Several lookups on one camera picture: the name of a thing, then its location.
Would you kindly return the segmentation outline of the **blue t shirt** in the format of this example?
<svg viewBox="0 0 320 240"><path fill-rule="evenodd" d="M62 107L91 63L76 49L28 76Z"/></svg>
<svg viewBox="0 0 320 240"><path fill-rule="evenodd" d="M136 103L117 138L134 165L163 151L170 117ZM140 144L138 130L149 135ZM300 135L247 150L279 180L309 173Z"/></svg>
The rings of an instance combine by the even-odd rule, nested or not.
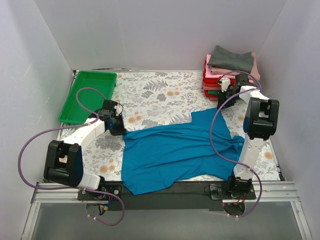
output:
<svg viewBox="0 0 320 240"><path fill-rule="evenodd" d="M226 181L244 144L216 108L192 112L191 122L128 132L123 140L121 179L134 195L200 175Z"/></svg>

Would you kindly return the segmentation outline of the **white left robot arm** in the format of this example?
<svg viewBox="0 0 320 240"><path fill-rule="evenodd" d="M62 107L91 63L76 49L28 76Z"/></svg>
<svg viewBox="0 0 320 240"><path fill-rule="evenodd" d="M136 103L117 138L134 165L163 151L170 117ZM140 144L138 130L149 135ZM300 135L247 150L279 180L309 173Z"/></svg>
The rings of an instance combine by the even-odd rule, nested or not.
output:
<svg viewBox="0 0 320 240"><path fill-rule="evenodd" d="M112 136L125 136L127 130L123 121L122 104L104 100L102 108L92 113L86 126L78 128L63 140L49 143L44 167L44 179L69 187L89 189L95 200L106 196L106 187L101 184L102 177L88 173L83 166L83 151L106 131Z"/></svg>

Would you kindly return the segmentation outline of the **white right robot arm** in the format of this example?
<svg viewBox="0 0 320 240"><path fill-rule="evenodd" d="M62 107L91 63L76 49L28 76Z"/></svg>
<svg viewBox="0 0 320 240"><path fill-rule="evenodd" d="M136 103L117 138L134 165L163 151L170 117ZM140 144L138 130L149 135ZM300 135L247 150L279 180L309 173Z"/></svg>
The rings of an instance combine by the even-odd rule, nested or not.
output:
<svg viewBox="0 0 320 240"><path fill-rule="evenodd" d="M251 74L236 70L234 84L224 75L217 81L221 90L217 92L219 110L229 108L237 99L247 104L243 120L244 144L233 174L228 177L226 193L232 199L244 199L253 193L253 167L259 153L270 136L274 135L278 124L280 102L264 96L260 92L261 85L257 79L250 83Z"/></svg>

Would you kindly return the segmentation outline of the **green folded t shirt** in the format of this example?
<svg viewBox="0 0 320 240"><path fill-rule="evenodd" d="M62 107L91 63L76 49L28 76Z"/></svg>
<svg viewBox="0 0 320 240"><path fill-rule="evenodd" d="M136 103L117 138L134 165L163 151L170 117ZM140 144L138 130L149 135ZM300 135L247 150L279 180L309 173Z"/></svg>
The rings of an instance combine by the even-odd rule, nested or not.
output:
<svg viewBox="0 0 320 240"><path fill-rule="evenodd" d="M217 95L218 94L218 91L216 91L216 90L208 90L207 92L210 95Z"/></svg>

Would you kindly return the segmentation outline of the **bottom pink folded t shirt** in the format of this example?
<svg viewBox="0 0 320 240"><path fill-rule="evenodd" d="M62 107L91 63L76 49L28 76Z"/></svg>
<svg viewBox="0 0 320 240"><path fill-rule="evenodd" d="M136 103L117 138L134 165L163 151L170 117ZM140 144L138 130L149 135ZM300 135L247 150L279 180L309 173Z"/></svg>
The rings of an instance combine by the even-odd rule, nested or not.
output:
<svg viewBox="0 0 320 240"><path fill-rule="evenodd" d="M217 96L213 96L209 98L210 101L216 102L219 100L219 98Z"/></svg>

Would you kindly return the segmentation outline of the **red folded t shirt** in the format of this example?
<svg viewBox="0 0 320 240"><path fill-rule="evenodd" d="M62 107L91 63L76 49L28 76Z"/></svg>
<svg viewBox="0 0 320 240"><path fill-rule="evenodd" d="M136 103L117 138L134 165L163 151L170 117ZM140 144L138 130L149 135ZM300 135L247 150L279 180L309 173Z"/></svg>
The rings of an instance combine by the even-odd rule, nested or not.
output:
<svg viewBox="0 0 320 240"><path fill-rule="evenodd" d="M207 62L204 62L204 69L202 72L202 82L206 87L221 89L221 85L218 81L221 79L221 74L213 74L208 70Z"/></svg>

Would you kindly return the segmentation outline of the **salmon folded t shirt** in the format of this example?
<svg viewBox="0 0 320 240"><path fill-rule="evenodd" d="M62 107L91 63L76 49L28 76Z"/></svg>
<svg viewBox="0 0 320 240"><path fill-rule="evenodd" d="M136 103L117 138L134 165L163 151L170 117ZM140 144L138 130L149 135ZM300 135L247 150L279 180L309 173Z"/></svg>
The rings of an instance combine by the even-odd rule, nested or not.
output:
<svg viewBox="0 0 320 240"><path fill-rule="evenodd" d="M205 90L205 91L220 91L221 90L221 86L219 84L218 85L214 85L214 86L203 85L202 89Z"/></svg>

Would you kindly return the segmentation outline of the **dusty pink folded t shirt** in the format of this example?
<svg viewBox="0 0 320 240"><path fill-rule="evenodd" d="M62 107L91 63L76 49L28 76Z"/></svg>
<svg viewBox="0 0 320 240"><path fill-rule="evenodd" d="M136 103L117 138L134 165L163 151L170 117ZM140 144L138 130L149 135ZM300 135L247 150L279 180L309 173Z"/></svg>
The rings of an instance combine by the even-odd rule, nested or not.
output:
<svg viewBox="0 0 320 240"><path fill-rule="evenodd" d="M252 76L254 76L254 77L259 81L259 80L260 80L260 74L259 74L258 68L257 68L256 54L253 52L251 55L252 55L252 57L253 57L253 66L252 66L252 69L251 69L250 74L251 74ZM211 58L211 55L208 54L208 55L206 56L206 62L208 62L208 61L210 60L210 58ZM218 68L218 67L212 67L212 66L211 66L211 71L215 73L214 69L217 69L217 68Z"/></svg>

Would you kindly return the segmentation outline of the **light pink folded t shirt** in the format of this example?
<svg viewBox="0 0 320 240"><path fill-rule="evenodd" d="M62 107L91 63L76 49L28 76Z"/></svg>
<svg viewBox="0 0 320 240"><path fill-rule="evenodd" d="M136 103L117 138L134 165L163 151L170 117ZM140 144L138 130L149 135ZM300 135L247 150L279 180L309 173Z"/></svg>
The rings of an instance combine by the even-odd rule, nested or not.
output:
<svg viewBox="0 0 320 240"><path fill-rule="evenodd" d="M215 83L223 74L230 72L229 69L217 68L212 72L211 66L207 65L207 61L204 62L203 81L208 83Z"/></svg>

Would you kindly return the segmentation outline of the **grey folded t shirt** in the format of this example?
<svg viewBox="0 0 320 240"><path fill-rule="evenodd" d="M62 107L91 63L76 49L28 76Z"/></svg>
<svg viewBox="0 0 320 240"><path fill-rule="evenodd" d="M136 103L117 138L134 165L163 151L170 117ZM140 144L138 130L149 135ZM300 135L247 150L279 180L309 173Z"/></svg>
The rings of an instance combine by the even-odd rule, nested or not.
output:
<svg viewBox="0 0 320 240"><path fill-rule="evenodd" d="M214 68L250 73L254 65L252 52L233 53L216 45L207 64Z"/></svg>

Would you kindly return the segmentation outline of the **green plastic tray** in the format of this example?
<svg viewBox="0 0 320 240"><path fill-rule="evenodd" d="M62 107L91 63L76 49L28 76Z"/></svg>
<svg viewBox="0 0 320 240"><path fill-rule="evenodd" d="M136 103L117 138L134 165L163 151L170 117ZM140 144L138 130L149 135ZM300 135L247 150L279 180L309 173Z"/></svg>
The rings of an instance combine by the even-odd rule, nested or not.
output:
<svg viewBox="0 0 320 240"><path fill-rule="evenodd" d="M117 82L117 74L113 72L79 71L69 95L60 112L58 120L68 125L84 124L90 113L76 101L76 94L82 88L93 88L110 100ZM91 111L98 110L103 105L103 97L93 90L83 90L78 93L80 103Z"/></svg>

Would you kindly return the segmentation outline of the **floral table mat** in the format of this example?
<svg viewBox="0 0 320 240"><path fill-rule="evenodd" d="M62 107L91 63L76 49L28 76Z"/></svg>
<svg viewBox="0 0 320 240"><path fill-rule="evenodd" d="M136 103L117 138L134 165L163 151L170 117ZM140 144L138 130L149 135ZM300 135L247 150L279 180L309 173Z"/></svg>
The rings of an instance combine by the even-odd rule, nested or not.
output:
<svg viewBox="0 0 320 240"><path fill-rule="evenodd" d="M203 71L118 71L111 99L124 106L128 131L191 122L191 113L217 106L202 87ZM231 137L242 136L247 104L239 99L222 116ZM109 131L95 139L83 152L85 171L120 181L124 141ZM262 181L280 181L279 164L270 142L259 153L254 167Z"/></svg>

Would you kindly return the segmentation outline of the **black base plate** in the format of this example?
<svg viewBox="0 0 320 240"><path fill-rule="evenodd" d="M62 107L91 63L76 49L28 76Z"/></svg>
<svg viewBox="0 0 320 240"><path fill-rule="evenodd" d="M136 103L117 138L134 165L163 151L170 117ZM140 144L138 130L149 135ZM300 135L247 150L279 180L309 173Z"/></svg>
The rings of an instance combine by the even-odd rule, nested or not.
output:
<svg viewBox="0 0 320 240"><path fill-rule="evenodd" d="M126 210L209 210L223 211L223 200L236 195L226 193L224 181L176 181L171 187L133 195L122 181L106 181L102 190L117 195Z"/></svg>

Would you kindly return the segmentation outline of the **aluminium frame rail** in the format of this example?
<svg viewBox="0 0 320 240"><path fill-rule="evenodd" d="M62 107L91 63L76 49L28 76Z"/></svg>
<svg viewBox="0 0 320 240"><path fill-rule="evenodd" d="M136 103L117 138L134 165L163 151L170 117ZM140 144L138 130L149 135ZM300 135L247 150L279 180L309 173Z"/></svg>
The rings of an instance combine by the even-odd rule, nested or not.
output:
<svg viewBox="0 0 320 240"><path fill-rule="evenodd" d="M213 192L217 181L180 181L133 195L109 182L109 200L81 189L41 183L34 191L24 240L310 240L290 181L255 182L240 200Z"/></svg>

